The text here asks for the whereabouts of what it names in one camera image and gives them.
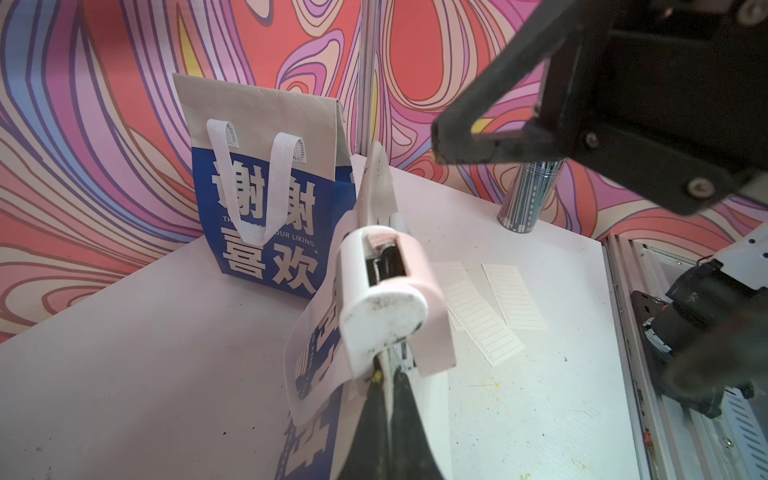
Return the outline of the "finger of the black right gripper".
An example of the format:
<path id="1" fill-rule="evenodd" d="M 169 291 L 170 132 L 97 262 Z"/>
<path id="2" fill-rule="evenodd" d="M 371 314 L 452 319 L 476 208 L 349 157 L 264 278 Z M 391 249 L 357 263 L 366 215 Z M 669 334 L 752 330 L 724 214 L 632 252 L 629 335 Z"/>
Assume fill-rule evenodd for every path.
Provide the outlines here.
<path id="1" fill-rule="evenodd" d="M 598 1 L 541 1 L 506 47 L 431 125 L 432 153 L 442 165 L 556 161 L 562 154 L 551 127 L 531 117 L 524 126 L 483 131 L 476 124 L 510 100 L 534 71 L 554 59 L 568 40 L 586 32 Z"/>

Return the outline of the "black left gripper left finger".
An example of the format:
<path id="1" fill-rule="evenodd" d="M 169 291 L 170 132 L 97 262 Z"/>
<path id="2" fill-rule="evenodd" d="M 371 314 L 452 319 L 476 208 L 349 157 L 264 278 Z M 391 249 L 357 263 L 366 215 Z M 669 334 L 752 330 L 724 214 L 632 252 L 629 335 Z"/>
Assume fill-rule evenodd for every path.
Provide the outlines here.
<path id="1" fill-rule="evenodd" d="M 338 479 L 382 480 L 388 478 L 389 438 L 384 393 L 384 373 L 378 359 L 347 459 Z"/>

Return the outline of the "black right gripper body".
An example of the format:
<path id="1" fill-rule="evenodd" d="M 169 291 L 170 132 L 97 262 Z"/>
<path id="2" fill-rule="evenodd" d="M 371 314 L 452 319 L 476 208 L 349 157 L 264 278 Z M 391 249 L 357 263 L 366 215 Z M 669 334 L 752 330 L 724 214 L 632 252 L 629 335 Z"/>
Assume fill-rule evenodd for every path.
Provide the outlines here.
<path id="1" fill-rule="evenodd" d="M 538 123 L 563 156 L 678 215 L 767 202 L 767 5 L 618 1 L 553 55 Z"/>

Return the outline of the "blue white bag with handles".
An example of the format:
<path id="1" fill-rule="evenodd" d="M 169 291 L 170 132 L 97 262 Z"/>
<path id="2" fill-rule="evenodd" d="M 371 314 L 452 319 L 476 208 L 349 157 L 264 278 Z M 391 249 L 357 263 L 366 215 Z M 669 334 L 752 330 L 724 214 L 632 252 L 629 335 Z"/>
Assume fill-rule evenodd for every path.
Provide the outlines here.
<path id="1" fill-rule="evenodd" d="M 275 475 L 279 479 L 338 479 L 347 459 L 367 399 L 372 369 L 361 379 L 351 378 L 343 346 L 339 253 L 353 231 L 381 225 L 411 235 L 394 189 L 388 155 L 379 142 L 370 145 L 357 188 L 355 207 L 336 225 L 326 277 L 296 322 L 284 349 L 285 390 L 290 422 L 284 433 Z M 443 479 L 451 474 L 448 439 L 447 373 L 423 377 L 413 354 L 401 342 L 377 354 L 384 373 L 388 420 L 390 478 L 390 420 L 393 378 L 406 373 L 433 457 Z"/>

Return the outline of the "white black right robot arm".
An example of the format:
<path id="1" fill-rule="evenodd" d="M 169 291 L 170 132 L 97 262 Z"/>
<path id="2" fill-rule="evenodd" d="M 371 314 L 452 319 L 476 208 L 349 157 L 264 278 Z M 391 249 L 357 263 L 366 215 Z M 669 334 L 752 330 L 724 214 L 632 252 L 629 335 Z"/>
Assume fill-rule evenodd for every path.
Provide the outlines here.
<path id="1" fill-rule="evenodd" d="M 543 1 L 431 127 L 448 165 L 573 160 L 677 215 L 767 201 L 763 1 Z M 658 391 L 710 418 L 767 370 L 758 236 L 635 303 Z"/>

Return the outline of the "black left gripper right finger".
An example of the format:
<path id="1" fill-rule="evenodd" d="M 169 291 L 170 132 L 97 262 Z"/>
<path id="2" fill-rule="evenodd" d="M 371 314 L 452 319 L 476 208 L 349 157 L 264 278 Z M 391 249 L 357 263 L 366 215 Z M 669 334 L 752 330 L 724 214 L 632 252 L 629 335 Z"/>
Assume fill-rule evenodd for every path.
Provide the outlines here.
<path id="1" fill-rule="evenodd" d="M 393 378 L 390 478 L 443 479 L 429 446 L 410 380 L 403 371 L 397 371 Z"/>

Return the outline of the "pink white mini stapler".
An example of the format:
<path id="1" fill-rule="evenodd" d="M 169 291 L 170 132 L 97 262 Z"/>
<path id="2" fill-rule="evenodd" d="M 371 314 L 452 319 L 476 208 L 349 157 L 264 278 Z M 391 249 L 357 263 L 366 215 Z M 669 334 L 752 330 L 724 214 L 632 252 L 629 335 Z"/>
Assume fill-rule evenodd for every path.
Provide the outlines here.
<path id="1" fill-rule="evenodd" d="M 423 377 L 456 366 L 445 298 L 416 238 L 381 225 L 357 229 L 341 243 L 338 272 L 352 379 L 366 376 L 377 354 L 401 342 Z"/>

